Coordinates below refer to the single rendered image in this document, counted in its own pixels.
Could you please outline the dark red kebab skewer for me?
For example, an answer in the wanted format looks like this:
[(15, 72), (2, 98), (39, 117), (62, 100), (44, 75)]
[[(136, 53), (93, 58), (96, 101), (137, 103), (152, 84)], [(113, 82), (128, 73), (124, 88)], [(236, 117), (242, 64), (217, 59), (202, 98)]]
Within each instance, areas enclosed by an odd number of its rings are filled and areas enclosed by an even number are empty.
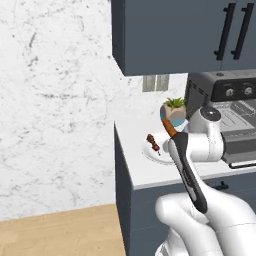
[(146, 140), (152, 145), (152, 149), (154, 151), (156, 151), (159, 156), (161, 156), (161, 154), (160, 154), (160, 147), (155, 142), (155, 139), (154, 139), (153, 135), (152, 134), (148, 134)]

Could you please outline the brown baguette bread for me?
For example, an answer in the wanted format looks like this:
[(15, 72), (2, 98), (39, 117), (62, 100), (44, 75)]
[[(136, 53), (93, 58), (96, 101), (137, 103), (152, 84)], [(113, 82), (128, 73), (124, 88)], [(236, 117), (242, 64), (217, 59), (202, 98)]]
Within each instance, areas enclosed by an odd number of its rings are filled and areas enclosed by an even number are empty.
[(163, 126), (166, 130), (166, 132), (169, 134), (170, 137), (173, 137), (177, 134), (176, 129), (174, 126), (171, 124), (171, 122), (168, 119), (163, 119), (162, 120)]

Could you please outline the dark grey toaster oven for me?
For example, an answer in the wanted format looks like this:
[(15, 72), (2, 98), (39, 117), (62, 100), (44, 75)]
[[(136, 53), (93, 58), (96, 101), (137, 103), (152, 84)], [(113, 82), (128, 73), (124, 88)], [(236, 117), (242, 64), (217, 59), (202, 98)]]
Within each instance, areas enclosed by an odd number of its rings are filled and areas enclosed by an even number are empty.
[[(253, 93), (245, 95), (246, 87)], [(232, 97), (226, 96), (234, 89)], [(256, 69), (189, 73), (185, 90), (186, 119), (202, 106), (221, 113), (221, 132), (256, 128)]]

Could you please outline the toaster oven door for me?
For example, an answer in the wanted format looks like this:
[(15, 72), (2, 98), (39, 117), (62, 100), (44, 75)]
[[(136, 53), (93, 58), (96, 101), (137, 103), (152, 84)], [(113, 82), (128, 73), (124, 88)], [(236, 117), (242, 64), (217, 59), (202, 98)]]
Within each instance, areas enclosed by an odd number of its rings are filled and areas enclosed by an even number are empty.
[(222, 133), (224, 154), (227, 163), (256, 161), (256, 128), (226, 131)]

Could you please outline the white round plate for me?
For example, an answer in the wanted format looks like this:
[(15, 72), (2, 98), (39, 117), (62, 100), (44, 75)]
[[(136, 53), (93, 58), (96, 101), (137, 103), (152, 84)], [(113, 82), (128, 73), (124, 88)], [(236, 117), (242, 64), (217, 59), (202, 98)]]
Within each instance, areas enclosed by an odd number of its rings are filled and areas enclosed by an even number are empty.
[(159, 150), (155, 151), (152, 144), (145, 140), (142, 143), (142, 153), (144, 156), (154, 162), (164, 165), (173, 165), (174, 162), (168, 152), (169, 135), (164, 132), (155, 132), (152, 134), (154, 141), (159, 146)]

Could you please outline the green plant in pot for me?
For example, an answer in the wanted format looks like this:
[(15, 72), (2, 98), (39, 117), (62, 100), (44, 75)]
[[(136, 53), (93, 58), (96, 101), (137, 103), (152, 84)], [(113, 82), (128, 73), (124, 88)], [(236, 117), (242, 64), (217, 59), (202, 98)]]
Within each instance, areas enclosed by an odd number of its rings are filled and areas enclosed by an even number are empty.
[(186, 118), (186, 106), (183, 98), (167, 98), (160, 108), (160, 118), (168, 119), (174, 127), (182, 125)]

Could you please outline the dark blue-grey base cabinet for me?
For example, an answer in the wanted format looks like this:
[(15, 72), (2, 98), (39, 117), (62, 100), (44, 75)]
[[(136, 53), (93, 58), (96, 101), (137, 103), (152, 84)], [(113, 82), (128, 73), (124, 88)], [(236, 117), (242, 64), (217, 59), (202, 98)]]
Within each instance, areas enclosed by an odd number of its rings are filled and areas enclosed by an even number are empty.
[[(185, 190), (175, 164), (154, 162), (142, 153), (148, 134), (164, 132), (160, 126), (132, 121), (114, 123), (116, 206), (126, 256), (155, 256), (167, 237), (168, 227), (155, 214), (158, 197)], [(231, 169), (224, 161), (198, 163), (200, 176), (211, 187), (247, 201), (256, 211), (256, 166)]]

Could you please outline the grey wall outlet plate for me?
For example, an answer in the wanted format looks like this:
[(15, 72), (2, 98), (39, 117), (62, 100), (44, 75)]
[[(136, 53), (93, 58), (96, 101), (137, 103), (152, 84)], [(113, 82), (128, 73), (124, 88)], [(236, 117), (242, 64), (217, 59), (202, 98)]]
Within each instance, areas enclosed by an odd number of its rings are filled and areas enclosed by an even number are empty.
[(169, 75), (158, 75), (157, 76), (157, 83), (156, 83), (156, 90), (157, 91), (167, 91), (169, 86)]
[(155, 90), (155, 75), (147, 75), (143, 77), (143, 85), (142, 91), (143, 92), (152, 92)]

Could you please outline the dark blue-grey wall cupboard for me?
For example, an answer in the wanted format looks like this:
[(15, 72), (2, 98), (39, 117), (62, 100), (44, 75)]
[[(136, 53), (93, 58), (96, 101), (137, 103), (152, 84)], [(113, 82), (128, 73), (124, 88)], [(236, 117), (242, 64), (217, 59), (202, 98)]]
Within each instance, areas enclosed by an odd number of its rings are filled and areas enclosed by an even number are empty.
[(111, 0), (112, 55), (122, 73), (124, 70), (124, 24), (126, 2), (127, 0)]

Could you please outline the wide wall cupboard door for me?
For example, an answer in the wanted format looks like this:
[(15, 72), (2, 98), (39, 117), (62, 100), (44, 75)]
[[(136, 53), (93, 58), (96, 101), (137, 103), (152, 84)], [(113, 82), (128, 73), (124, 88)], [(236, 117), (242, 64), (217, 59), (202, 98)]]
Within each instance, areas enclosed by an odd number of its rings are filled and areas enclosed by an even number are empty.
[(225, 21), (237, 0), (127, 0), (128, 76), (217, 71)]

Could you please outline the narrow wall cupboard door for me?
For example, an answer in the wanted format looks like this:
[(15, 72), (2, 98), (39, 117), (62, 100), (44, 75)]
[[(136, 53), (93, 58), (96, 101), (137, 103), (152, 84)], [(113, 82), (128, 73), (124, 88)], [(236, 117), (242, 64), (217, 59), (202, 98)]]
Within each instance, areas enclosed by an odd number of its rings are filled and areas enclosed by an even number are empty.
[[(253, 3), (253, 13), (238, 60), (233, 59), (231, 51), (236, 48), (244, 13), (241, 11), (248, 3)], [(221, 65), (222, 70), (243, 70), (256, 68), (256, 0), (237, 0), (232, 25)]]

